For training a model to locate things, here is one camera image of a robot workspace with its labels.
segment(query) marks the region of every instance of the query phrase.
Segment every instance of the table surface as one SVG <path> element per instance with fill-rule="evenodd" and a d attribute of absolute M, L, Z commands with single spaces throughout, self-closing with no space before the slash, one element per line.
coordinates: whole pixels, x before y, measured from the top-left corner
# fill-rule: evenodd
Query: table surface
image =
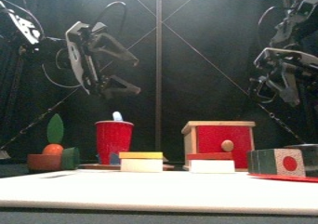
<path fill-rule="evenodd" d="M 318 216 L 318 183 L 78 169 L 0 179 L 0 206 Z"/>

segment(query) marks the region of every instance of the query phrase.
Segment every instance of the red plastic cup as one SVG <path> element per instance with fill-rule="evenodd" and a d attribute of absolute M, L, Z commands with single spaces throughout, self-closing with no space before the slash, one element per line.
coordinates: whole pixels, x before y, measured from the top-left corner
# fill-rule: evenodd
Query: red plastic cup
<path fill-rule="evenodd" d="M 118 121 L 96 122 L 98 162 L 108 165 L 110 155 L 126 152 L 132 142 L 133 124 Z"/>

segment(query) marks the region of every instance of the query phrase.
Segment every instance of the brown bowl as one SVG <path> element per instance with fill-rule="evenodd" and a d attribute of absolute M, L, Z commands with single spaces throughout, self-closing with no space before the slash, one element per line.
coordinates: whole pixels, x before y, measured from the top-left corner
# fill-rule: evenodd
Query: brown bowl
<path fill-rule="evenodd" d="M 61 156 L 54 154 L 29 154 L 26 156 L 26 168 L 30 171 L 61 170 Z"/>

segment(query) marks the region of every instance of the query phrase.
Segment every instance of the black curtain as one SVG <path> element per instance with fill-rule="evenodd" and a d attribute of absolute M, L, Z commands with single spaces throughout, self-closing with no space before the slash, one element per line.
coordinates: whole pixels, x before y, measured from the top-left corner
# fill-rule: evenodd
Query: black curtain
<path fill-rule="evenodd" d="M 157 40 L 162 46 L 160 148 L 169 161 L 184 159 L 180 131 L 187 121 L 255 121 L 257 149 L 297 144 L 293 134 L 309 138 L 301 108 L 291 108 L 277 100 L 263 105 L 264 112 L 247 95 L 249 77 L 255 74 L 252 62 L 273 36 L 273 26 L 284 17 L 283 11 L 268 15 L 261 28 L 256 23 L 268 7 L 281 6 L 281 0 L 161 0 L 161 38 L 156 38 L 154 31 L 156 0 L 26 0 L 26 5 L 22 0 L 9 1 L 28 7 L 42 25 L 45 36 L 56 38 L 64 38 L 64 32 L 76 21 L 92 23 L 109 3 L 122 1 L 128 14 L 121 34 L 117 35 L 120 8 L 109 10 L 102 23 L 140 60 L 134 68 L 121 64 L 113 66 L 117 76 L 140 86 L 141 93 L 112 100 L 88 96 L 76 88 L 72 72 L 60 70 L 54 61 L 41 63 L 25 59 L 15 99 L 10 102 L 13 72 L 6 75 L 6 82 L 1 81 L 1 116 L 7 117 L 1 131 L 3 141 L 76 89 L 54 111 L 64 121 L 62 146 L 77 146 L 81 160 L 94 160 L 94 122 L 112 119 L 112 112 L 120 111 L 124 120 L 134 124 L 132 150 L 153 151 Z M 15 70 L 15 48 L 2 42 L 0 61 L 1 71 Z M 293 134 L 269 118 L 269 112 Z M 9 145 L 13 157 L 24 158 L 30 152 L 41 152 L 52 114 Z"/>

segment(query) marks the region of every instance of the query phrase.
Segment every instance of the white base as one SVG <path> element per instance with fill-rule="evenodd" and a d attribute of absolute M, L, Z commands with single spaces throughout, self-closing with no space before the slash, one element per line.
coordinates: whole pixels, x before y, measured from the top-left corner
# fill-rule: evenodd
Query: white base
<path fill-rule="evenodd" d="M 162 172 L 161 159 L 121 159 L 120 171 L 122 172 Z"/>
<path fill-rule="evenodd" d="M 227 174 L 235 173 L 235 166 L 232 160 L 191 160 L 189 170 L 191 173 L 207 174 Z"/>

